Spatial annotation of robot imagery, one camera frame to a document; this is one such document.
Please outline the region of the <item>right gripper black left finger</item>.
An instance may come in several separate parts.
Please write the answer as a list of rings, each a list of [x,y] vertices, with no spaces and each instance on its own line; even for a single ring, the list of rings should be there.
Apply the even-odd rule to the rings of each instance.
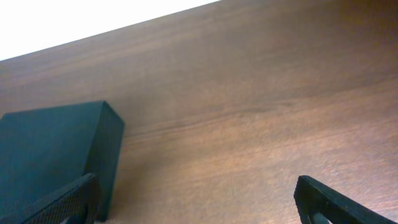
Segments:
[[[1,217],[1,223],[82,223],[92,224],[101,205],[98,176],[89,173],[36,202]]]

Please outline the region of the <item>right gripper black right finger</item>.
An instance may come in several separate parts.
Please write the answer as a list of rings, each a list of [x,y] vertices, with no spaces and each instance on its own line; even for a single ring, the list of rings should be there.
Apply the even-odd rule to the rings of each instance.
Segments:
[[[294,199],[303,224],[397,224],[309,175],[298,177]]]

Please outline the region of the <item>black gift box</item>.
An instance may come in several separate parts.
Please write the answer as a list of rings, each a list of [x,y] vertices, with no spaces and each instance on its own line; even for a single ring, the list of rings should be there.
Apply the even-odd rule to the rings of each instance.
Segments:
[[[1,216],[87,174],[98,176],[108,219],[124,121],[106,101],[56,106],[1,118]]]

